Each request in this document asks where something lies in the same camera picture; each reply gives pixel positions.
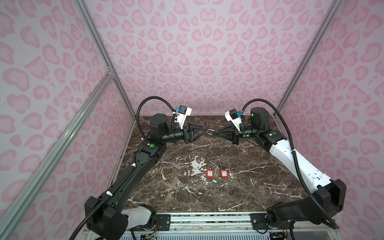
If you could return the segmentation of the red padlock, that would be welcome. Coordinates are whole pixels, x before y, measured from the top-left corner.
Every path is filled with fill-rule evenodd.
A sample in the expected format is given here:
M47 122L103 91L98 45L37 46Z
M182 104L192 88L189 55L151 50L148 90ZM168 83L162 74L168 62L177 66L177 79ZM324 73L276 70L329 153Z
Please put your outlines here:
M208 168L207 168L206 178L207 179L213 179L214 175L215 175L214 166L212 164L209 164Z
M220 174L221 174L221 179L227 179L229 177L229 171L226 165L221 164Z

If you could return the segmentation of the small black padlock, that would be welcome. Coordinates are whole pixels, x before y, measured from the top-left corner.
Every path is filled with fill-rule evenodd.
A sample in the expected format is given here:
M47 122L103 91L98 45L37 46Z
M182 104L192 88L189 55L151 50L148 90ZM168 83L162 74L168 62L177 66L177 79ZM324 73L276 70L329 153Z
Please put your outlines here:
M207 129L207 134L208 134L208 135L214 135L214 134L215 134L215 130L213 130L213 129Z

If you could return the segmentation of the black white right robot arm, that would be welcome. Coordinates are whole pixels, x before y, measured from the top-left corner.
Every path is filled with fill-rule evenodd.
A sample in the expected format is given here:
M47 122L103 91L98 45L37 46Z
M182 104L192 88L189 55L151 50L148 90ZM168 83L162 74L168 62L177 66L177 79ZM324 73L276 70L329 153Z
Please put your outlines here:
M241 111L232 109L225 113L225 118L229 124L215 131L215 136L234 145L239 144L240 139L254 138L259 147L279 160L299 180L308 194L304 199L269 207L265 218L270 227L275 228L285 221L309 221L337 228L332 218L344 207L347 186L342 180L333 180L321 172L292 146L289 138L272 129L265 108L252 108L248 119Z

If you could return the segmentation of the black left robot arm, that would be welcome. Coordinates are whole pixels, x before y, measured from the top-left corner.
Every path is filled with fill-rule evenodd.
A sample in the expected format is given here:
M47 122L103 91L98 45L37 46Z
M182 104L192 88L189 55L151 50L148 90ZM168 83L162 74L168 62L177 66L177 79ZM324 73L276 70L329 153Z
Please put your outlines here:
M133 231L137 227L156 231L159 226L156 210L142 205L124 214L122 211L127 200L146 173L166 152L167 143L179 141L186 144L193 143L206 131L202 126L194 124L173 127L166 115L154 115L149 132L132 156L132 165L98 198L90 197L86 201L86 216L70 238L75 239L83 227L87 227L105 240L118 240L126 230Z

